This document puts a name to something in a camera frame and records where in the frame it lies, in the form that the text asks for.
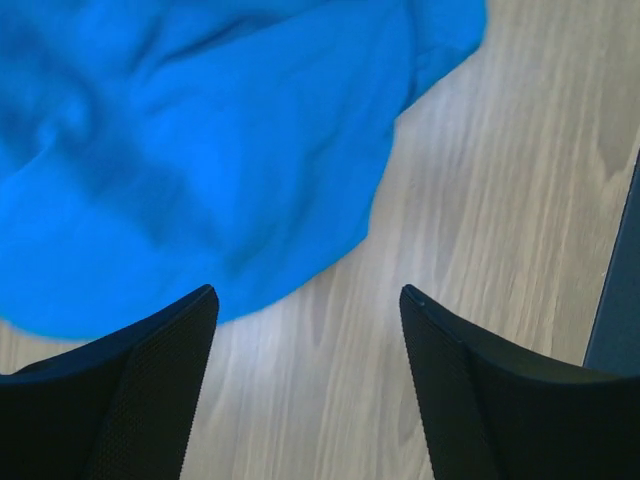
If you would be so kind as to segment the blue t shirt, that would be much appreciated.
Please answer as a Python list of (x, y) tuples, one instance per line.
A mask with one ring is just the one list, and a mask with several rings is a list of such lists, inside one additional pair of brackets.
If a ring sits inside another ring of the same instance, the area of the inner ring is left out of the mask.
[(482, 1), (5, 1), (1, 316), (106, 335), (204, 285), (221, 321), (367, 235), (397, 117)]

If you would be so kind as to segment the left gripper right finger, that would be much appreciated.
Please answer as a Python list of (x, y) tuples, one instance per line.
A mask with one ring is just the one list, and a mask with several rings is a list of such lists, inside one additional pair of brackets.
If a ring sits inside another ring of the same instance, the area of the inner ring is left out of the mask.
[(638, 478), (638, 377), (523, 348), (413, 285), (400, 312), (435, 478)]

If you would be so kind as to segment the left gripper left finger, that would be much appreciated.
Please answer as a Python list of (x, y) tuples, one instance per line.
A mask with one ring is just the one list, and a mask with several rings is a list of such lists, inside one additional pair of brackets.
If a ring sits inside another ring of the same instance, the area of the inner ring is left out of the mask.
[(4, 479), (177, 479), (219, 310), (204, 285), (1, 378)]

